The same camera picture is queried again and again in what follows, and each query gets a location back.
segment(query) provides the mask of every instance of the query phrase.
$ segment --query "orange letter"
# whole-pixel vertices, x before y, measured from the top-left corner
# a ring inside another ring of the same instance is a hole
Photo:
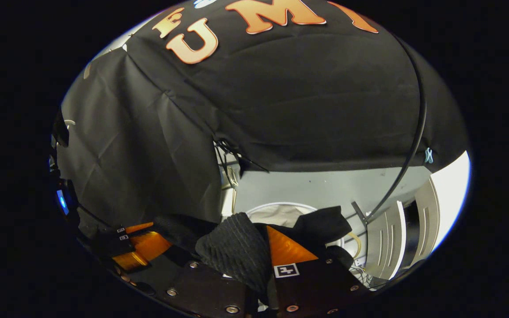
[[[363,20],[356,12],[354,12],[351,9],[347,9],[344,6],[341,6],[340,4],[334,4],[331,1],[328,1],[330,4],[333,4],[337,8],[340,8],[342,12],[345,12],[345,14],[353,20],[353,26],[358,27],[360,30],[365,30],[368,32],[372,32],[374,34],[378,33],[378,30],[370,26],[365,20]]]
[[[235,10],[248,24],[248,34],[259,34],[272,28],[272,23],[263,21],[263,16],[281,26],[288,24],[288,12],[295,24],[325,24],[324,18],[317,16],[301,0],[273,0],[272,4],[263,4],[255,0],[240,0],[225,7]]]
[[[182,12],[182,10],[184,10],[184,8],[176,9],[174,12],[153,26],[152,30],[159,30],[160,38],[164,38],[167,34],[170,33],[170,31],[174,30],[182,22],[180,21],[180,18],[182,18],[182,14],[180,12]]]
[[[200,38],[204,40],[205,44],[203,48],[197,51],[192,50],[188,44],[184,42],[183,34],[178,34],[170,40],[170,42],[166,44],[166,48],[174,51],[176,56],[184,63],[195,64],[205,60],[215,52],[218,44],[217,36],[205,24],[207,21],[206,18],[201,18],[188,27],[188,32],[195,31]]]

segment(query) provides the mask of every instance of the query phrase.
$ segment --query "yellow wire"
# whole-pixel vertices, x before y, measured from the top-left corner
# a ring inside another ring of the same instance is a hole
[[[352,237],[353,239],[355,239],[355,241],[357,241],[357,245],[358,245],[358,247],[357,247],[357,253],[355,254],[355,256],[353,256],[353,258],[356,258],[356,257],[359,255],[359,253],[360,253],[361,240],[360,240],[360,238],[359,238],[358,236],[356,236],[356,234],[355,234],[355,233],[352,233],[352,232],[351,232],[351,233],[349,233],[349,236],[350,236],[350,237]]]

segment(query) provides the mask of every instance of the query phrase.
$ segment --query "screw head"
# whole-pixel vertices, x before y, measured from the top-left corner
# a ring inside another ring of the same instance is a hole
[[[229,314],[236,314],[239,312],[239,309],[235,306],[228,306],[227,308],[225,308],[225,311],[228,312]]]

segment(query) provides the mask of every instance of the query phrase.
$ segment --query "metal screw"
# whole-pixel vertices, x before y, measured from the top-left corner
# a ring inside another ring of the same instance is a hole
[[[229,313],[229,314],[236,314],[239,312],[239,309],[235,306],[228,306],[227,308],[225,308],[225,310]]]

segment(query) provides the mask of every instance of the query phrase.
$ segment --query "white round object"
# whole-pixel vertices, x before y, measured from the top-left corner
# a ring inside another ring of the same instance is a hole
[[[293,227],[296,224],[297,218],[299,218],[301,215],[306,215],[313,211],[317,211],[317,209],[305,204],[292,202],[273,202],[259,205],[258,207],[252,208],[245,213],[253,223],[265,223],[285,227]],[[341,238],[334,242],[325,244],[325,246],[333,245],[345,247],[345,242],[343,241],[343,238]]]

